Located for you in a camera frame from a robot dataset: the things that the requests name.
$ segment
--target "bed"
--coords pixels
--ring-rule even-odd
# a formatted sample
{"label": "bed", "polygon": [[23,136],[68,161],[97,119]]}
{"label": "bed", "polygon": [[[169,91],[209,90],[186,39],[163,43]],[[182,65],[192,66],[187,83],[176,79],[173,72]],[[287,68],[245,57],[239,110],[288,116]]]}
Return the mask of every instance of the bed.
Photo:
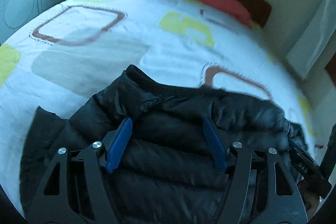
{"label": "bed", "polygon": [[22,213],[20,159],[35,110],[71,117],[134,64],[155,81],[248,93],[302,124],[309,152],[310,105],[267,49],[265,0],[239,0],[258,23],[247,28],[195,0],[66,0],[0,47],[0,184]]}

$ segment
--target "black puffer jacket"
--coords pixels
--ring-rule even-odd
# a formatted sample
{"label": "black puffer jacket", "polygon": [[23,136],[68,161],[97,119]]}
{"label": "black puffer jacket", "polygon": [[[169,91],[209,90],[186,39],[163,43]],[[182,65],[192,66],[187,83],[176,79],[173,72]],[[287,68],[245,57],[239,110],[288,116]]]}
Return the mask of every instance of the black puffer jacket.
{"label": "black puffer jacket", "polygon": [[[133,134],[119,168],[106,179],[117,211],[129,224],[210,223],[226,176],[209,153],[204,117],[254,150],[276,148],[289,168],[287,137],[306,150],[300,126],[288,122],[270,101],[158,84],[131,65],[69,120],[37,109],[21,159],[25,213],[58,148],[84,149],[116,129],[125,116],[134,122]],[[298,173],[291,172],[297,179]],[[252,192],[253,174],[250,182]],[[85,206],[85,193],[82,197]]]}

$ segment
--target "silver screw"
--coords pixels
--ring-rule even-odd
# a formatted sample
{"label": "silver screw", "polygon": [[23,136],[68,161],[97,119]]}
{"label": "silver screw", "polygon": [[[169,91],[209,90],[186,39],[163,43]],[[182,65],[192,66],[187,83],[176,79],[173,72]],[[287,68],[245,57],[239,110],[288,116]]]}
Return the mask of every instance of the silver screw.
{"label": "silver screw", "polygon": [[94,142],[92,144],[93,148],[100,148],[101,147],[101,142]]}
{"label": "silver screw", "polygon": [[271,148],[268,149],[268,152],[275,155],[277,153],[277,150],[275,148],[271,147]]}
{"label": "silver screw", "polygon": [[241,142],[234,142],[232,145],[235,148],[241,148],[243,146]]}
{"label": "silver screw", "polygon": [[62,148],[60,148],[60,149],[58,150],[58,153],[59,153],[60,155],[62,155],[62,154],[64,154],[66,151],[67,151],[67,149],[64,148],[64,147],[62,147]]}

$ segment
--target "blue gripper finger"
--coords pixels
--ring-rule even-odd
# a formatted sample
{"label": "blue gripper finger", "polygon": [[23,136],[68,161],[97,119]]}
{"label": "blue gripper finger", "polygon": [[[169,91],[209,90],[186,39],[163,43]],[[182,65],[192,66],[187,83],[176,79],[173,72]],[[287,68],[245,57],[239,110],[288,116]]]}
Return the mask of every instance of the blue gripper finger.
{"label": "blue gripper finger", "polygon": [[132,135],[133,123],[131,118],[125,118],[118,127],[117,134],[108,150],[106,171],[110,174],[118,168],[127,143]]}
{"label": "blue gripper finger", "polygon": [[216,126],[209,120],[208,117],[203,120],[203,133],[217,168],[225,172],[228,168],[226,149],[218,137]]}

